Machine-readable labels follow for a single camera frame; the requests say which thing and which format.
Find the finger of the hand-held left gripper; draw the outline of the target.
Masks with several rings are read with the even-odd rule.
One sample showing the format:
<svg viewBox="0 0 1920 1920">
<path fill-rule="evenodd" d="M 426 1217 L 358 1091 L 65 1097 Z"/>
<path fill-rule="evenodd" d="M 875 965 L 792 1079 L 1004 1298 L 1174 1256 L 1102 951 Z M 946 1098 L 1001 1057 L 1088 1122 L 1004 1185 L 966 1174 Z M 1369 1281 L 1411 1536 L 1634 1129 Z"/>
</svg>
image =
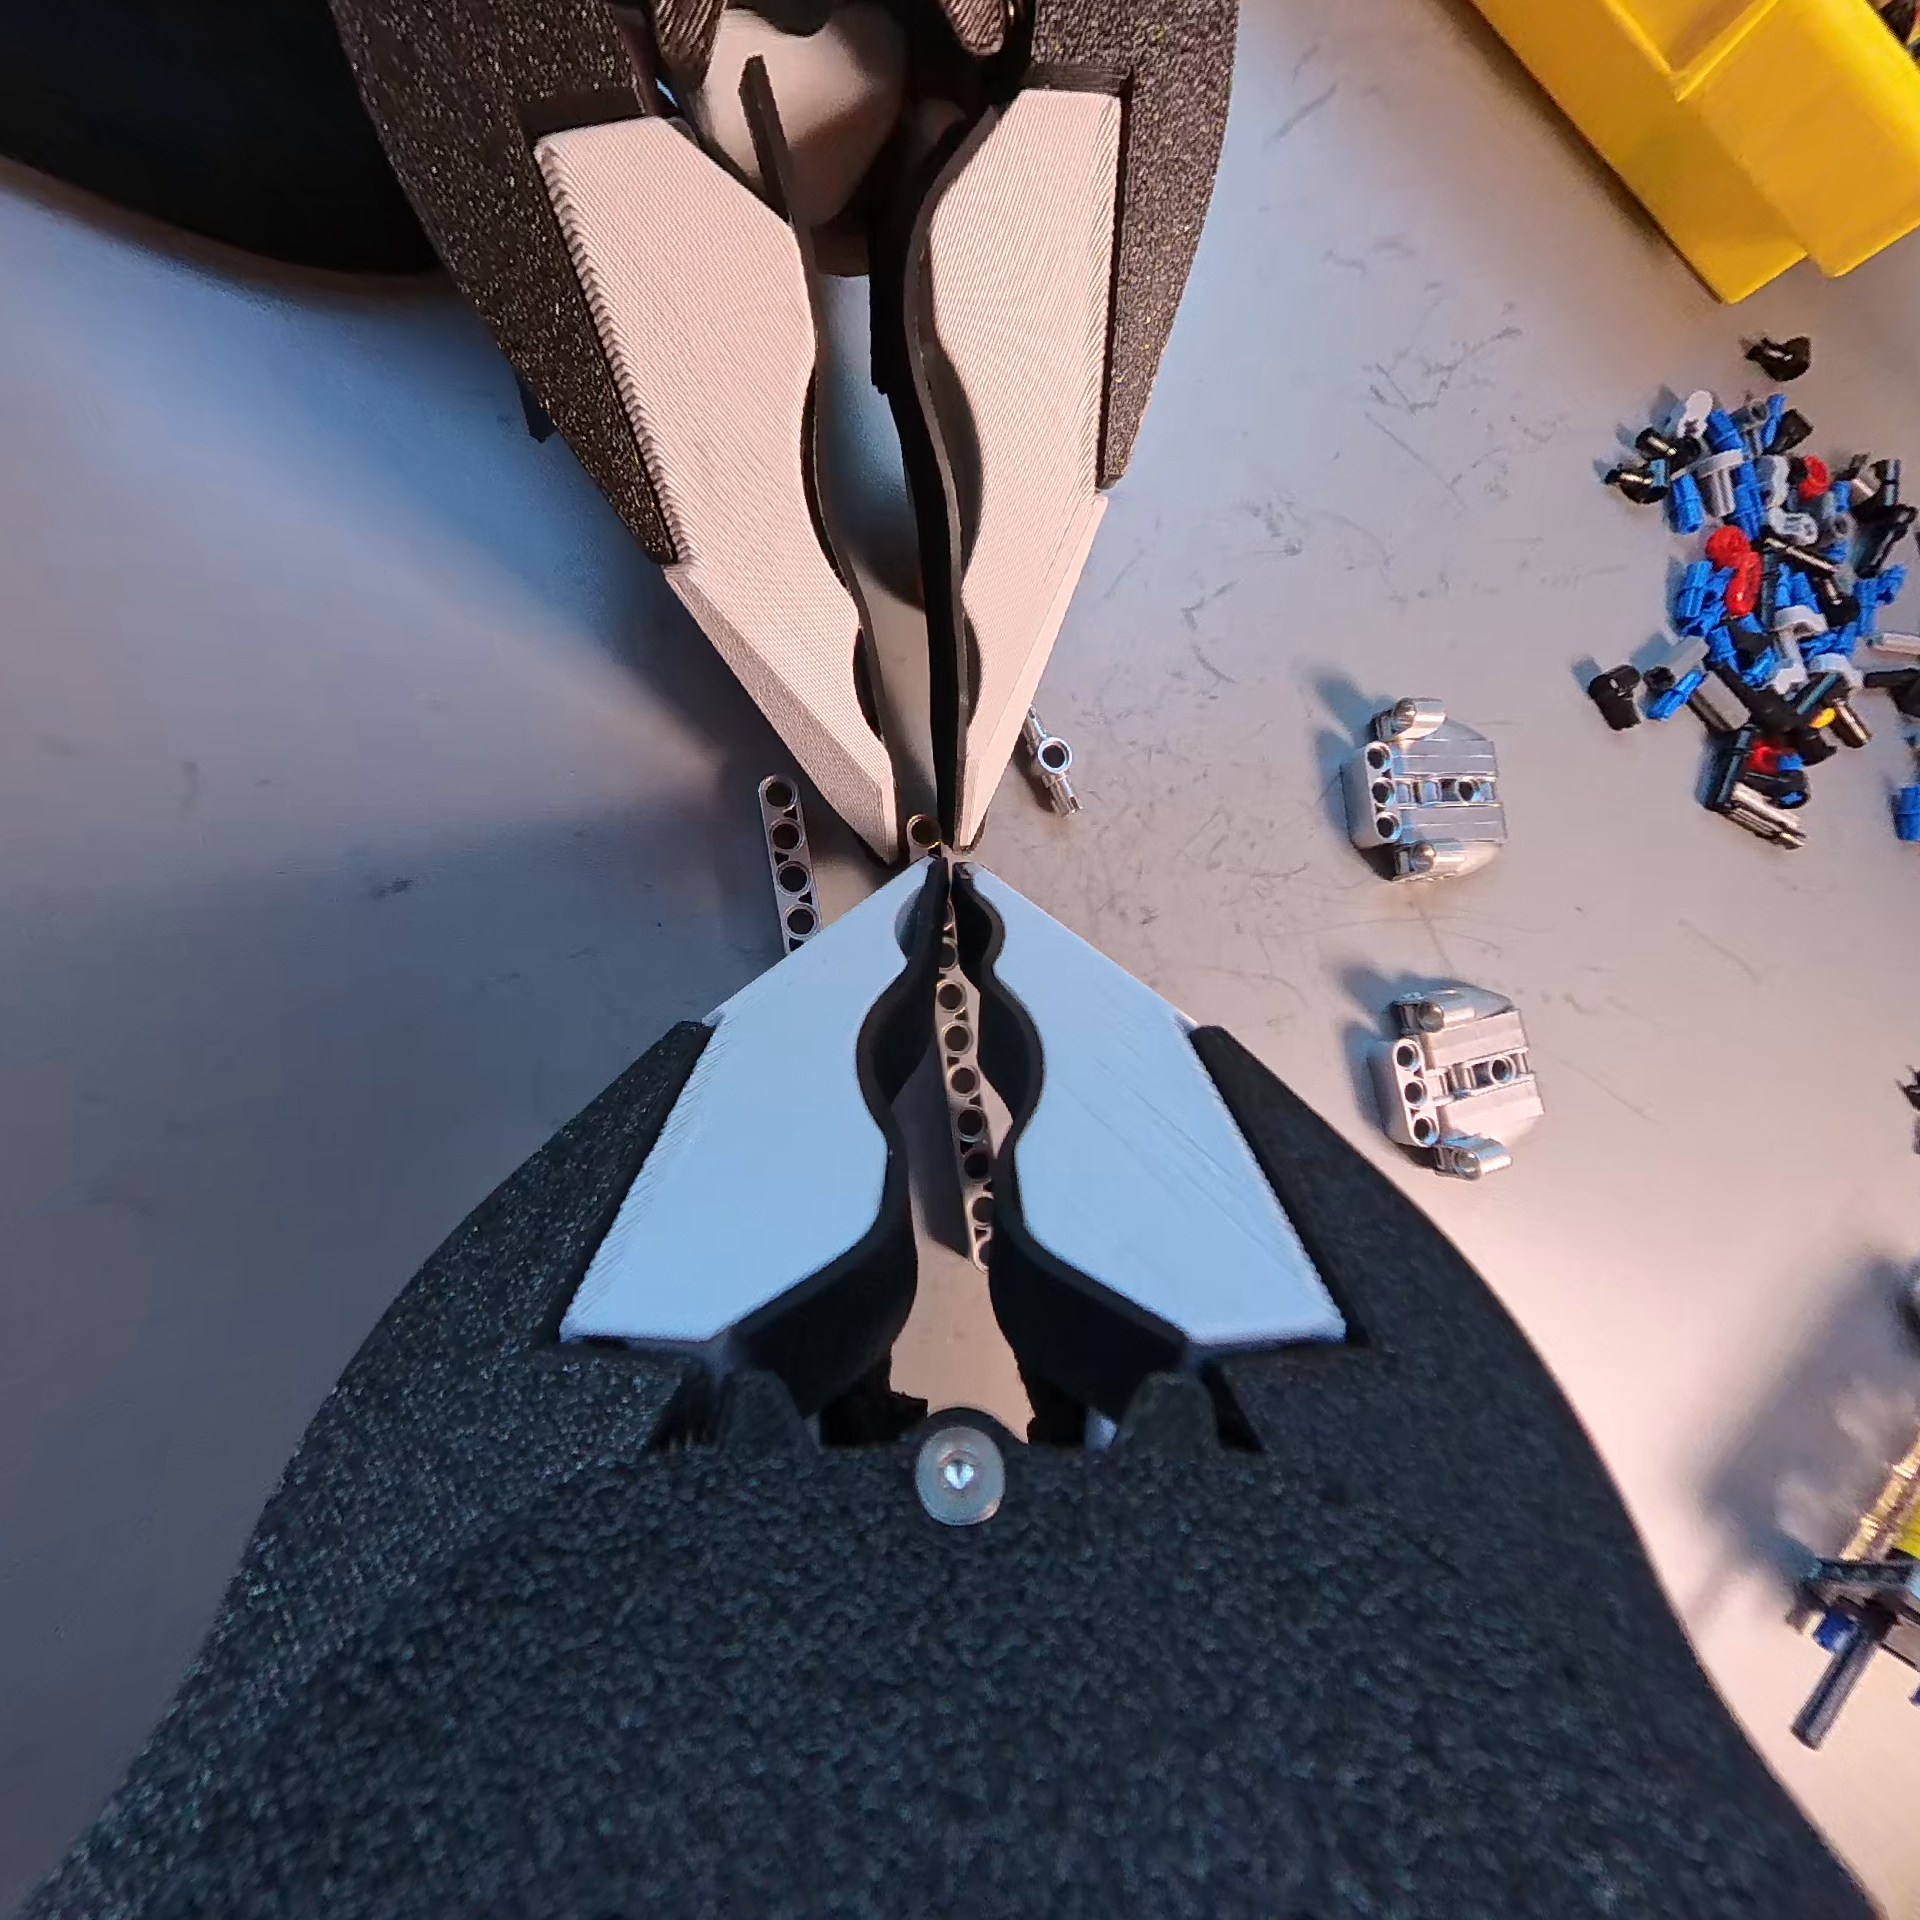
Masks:
<svg viewBox="0 0 1920 1920">
<path fill-rule="evenodd" d="M 658 115 L 547 135 L 535 154 L 676 547 L 667 583 L 823 797 L 894 857 L 859 610 L 803 475 L 818 338 L 795 232 Z"/>
<path fill-rule="evenodd" d="M 897 423 L 952 847 L 978 839 L 1107 509 L 1118 157 L 1121 98 L 1019 90 L 937 150 L 904 240 Z"/>
</svg>

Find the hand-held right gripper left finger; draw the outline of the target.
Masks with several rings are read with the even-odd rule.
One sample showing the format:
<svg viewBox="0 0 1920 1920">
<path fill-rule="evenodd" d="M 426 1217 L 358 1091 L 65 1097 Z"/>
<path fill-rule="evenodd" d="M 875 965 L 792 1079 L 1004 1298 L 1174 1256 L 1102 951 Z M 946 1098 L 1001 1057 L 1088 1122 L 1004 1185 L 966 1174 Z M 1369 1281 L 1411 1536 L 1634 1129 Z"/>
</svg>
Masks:
<svg viewBox="0 0 1920 1920">
<path fill-rule="evenodd" d="M 760 1368 L 803 1414 L 888 1359 L 916 1291 L 894 1101 L 928 1051 L 946 905 L 923 858 L 707 1017 L 566 1341 Z"/>
</svg>

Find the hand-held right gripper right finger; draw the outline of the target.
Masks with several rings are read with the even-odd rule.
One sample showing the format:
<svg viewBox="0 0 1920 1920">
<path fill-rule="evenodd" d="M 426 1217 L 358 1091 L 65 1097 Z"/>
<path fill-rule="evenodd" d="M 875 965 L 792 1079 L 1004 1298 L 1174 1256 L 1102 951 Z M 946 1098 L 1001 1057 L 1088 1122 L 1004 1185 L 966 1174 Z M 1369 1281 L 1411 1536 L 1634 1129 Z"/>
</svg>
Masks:
<svg viewBox="0 0 1920 1920">
<path fill-rule="evenodd" d="M 1226 1368 L 1339 1352 L 1351 1325 L 1243 1122 L 1274 1077 L 984 865 L 954 877 L 976 1059 L 1006 1113 L 991 1296 L 1028 1439 L 1122 1425 L 1153 1375 L 1202 1383 L 1202 1431 L 1246 1423 Z M 1219 1071 L 1246 1066 L 1250 1090 Z"/>
</svg>

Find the long grey toy beam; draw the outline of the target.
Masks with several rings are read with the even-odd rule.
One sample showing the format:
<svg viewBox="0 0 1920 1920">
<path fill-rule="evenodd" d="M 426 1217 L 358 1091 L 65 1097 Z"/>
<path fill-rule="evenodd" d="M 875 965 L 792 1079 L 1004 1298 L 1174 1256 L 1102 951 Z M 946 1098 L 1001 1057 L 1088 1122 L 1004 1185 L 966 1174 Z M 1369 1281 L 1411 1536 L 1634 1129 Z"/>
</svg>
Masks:
<svg viewBox="0 0 1920 1920">
<path fill-rule="evenodd" d="M 988 1083 L 976 1056 L 976 989 L 962 968 L 954 905 L 946 905 L 940 938 L 940 970 L 936 975 L 934 1025 L 940 1049 L 945 1104 L 948 1113 L 952 1157 L 967 1254 L 978 1272 L 993 1258 L 993 1122 Z"/>
<path fill-rule="evenodd" d="M 793 953 L 823 926 L 798 785 L 779 774 L 762 779 L 760 815 L 775 885 L 782 944 L 785 953 Z"/>
</svg>

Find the dark object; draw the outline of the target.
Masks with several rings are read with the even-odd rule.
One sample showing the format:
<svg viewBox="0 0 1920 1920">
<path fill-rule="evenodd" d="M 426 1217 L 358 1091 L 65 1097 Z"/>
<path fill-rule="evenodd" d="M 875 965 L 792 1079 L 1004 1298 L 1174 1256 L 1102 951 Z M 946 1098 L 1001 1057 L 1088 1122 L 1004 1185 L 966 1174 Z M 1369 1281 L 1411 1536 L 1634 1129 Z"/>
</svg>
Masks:
<svg viewBox="0 0 1920 1920">
<path fill-rule="evenodd" d="M 326 1 L 6 1 L 2 149 L 274 261 L 440 262 Z"/>
</svg>

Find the silver toy engine block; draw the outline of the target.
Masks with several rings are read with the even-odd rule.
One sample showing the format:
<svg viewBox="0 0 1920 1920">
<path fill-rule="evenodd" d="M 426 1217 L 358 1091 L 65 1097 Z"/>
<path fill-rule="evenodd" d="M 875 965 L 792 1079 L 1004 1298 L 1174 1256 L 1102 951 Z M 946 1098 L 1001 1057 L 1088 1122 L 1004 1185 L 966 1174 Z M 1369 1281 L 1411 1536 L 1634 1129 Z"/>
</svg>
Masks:
<svg viewBox="0 0 1920 1920">
<path fill-rule="evenodd" d="M 1387 1013 L 1395 1030 L 1369 1051 L 1387 1136 L 1451 1178 L 1510 1167 L 1545 1110 L 1514 1000 L 1455 985 L 1401 994 Z"/>
<path fill-rule="evenodd" d="M 1354 845 L 1399 881 L 1458 877 L 1507 845 L 1495 745 L 1435 699 L 1399 699 L 1343 768 Z"/>
</svg>

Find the yellow bin with black beams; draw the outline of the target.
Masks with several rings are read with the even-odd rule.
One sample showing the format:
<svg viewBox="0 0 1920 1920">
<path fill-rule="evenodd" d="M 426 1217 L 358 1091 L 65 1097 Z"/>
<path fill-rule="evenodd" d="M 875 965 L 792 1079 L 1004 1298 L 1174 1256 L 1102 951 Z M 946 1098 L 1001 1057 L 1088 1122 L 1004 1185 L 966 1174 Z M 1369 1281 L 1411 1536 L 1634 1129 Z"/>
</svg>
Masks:
<svg viewBox="0 0 1920 1920">
<path fill-rule="evenodd" d="M 1918 225 L 1918 72 L 1865 1 L 1479 1 L 1722 301 Z"/>
</svg>

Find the pile of mixed toy pins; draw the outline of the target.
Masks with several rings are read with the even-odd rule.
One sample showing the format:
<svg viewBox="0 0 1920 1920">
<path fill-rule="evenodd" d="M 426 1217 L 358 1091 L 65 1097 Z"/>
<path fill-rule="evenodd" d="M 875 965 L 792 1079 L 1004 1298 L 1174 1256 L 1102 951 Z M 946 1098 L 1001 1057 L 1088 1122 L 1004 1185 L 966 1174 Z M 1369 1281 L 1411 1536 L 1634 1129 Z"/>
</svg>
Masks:
<svg viewBox="0 0 1920 1920">
<path fill-rule="evenodd" d="M 1817 768 L 1870 745 L 1890 702 L 1915 751 L 1915 480 L 1897 456 L 1825 458 L 1785 391 L 1671 394 L 1607 465 L 1671 544 L 1664 627 L 1586 675 L 1612 731 L 1683 712 L 1703 731 L 1697 799 L 1779 850 L 1808 841 Z"/>
</svg>

